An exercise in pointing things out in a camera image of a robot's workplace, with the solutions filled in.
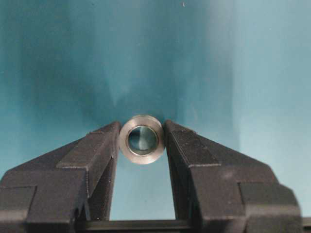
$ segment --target black vise jaw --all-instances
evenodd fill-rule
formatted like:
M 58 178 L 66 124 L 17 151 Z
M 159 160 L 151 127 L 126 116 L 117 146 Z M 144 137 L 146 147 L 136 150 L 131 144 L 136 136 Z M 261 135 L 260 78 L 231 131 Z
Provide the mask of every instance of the black vise jaw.
M 113 122 L 7 171 L 0 233 L 73 233 L 77 219 L 108 220 L 119 131 Z
M 164 130 L 177 219 L 198 232 L 302 232 L 292 190 L 268 165 L 172 121 Z

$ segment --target teal backdrop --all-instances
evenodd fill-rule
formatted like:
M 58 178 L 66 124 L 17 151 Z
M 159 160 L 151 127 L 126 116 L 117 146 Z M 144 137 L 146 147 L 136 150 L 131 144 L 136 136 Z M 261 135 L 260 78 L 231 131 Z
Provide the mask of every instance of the teal backdrop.
M 311 216 L 310 0 L 0 0 L 0 176 L 150 114 L 268 163 Z M 174 218 L 120 154 L 112 219 Z

